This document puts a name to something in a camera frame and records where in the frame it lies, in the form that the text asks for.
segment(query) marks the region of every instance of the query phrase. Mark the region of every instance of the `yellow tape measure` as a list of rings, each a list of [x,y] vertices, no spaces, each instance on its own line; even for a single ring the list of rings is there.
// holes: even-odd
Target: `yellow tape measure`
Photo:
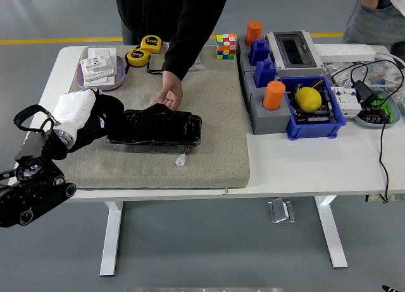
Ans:
[[[155,35],[145,36],[140,42],[140,48],[153,54],[159,54],[162,46],[162,40]]]
[[[127,54],[129,64],[136,67],[146,65],[150,57],[151,53],[143,49],[131,49]]]

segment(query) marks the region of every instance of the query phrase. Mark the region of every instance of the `person's hand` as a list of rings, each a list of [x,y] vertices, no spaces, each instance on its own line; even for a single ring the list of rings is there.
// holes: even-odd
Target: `person's hand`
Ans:
[[[172,111],[176,111],[183,98],[182,82],[176,75],[163,71],[163,85],[156,102],[164,104]]]

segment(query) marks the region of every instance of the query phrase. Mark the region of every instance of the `white table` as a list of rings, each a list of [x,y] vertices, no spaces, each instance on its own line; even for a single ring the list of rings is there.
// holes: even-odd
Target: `white table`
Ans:
[[[59,52],[40,105],[52,111],[60,95],[69,91],[84,47]],[[32,126],[40,126],[36,115]],[[124,201],[201,198],[253,198],[315,196],[332,264],[347,267],[346,258],[329,203],[337,195],[379,194],[385,175],[378,162],[380,129],[354,121],[338,131],[336,139],[287,139],[286,134],[253,135],[246,113],[247,146],[251,178],[245,188],[214,190],[77,190],[69,202],[106,202],[109,208],[101,276],[114,275],[116,250]],[[389,192],[404,193],[405,122],[387,128],[383,162],[389,172]]]

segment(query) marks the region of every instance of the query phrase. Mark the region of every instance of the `robot gripper strap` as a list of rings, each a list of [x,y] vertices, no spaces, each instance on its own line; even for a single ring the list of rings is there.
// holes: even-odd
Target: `robot gripper strap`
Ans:
[[[27,132],[38,132],[38,133],[42,133],[44,132],[43,127],[45,126],[45,124],[50,121],[51,122],[51,128],[53,128],[53,124],[54,122],[52,121],[52,119],[50,117],[48,117],[47,119],[45,119],[45,121],[42,123],[41,127],[39,129],[35,129],[35,128],[27,128],[25,126],[23,126],[23,122],[25,120],[27,120],[29,117],[33,116],[34,114],[38,113],[38,112],[42,112],[44,113],[46,116],[51,115],[51,112],[47,111],[44,107],[38,105],[38,104],[33,104],[32,106],[26,107],[24,110],[22,110],[21,112],[19,112],[15,117],[14,117],[14,124],[17,126],[17,128],[19,128],[21,131],[27,131]]]

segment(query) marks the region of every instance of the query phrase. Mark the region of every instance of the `black jacket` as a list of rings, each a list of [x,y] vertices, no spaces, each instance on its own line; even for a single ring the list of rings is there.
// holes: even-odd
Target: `black jacket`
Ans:
[[[162,70],[180,80],[209,39],[227,0],[117,0],[127,28],[142,39],[157,35],[170,41]]]

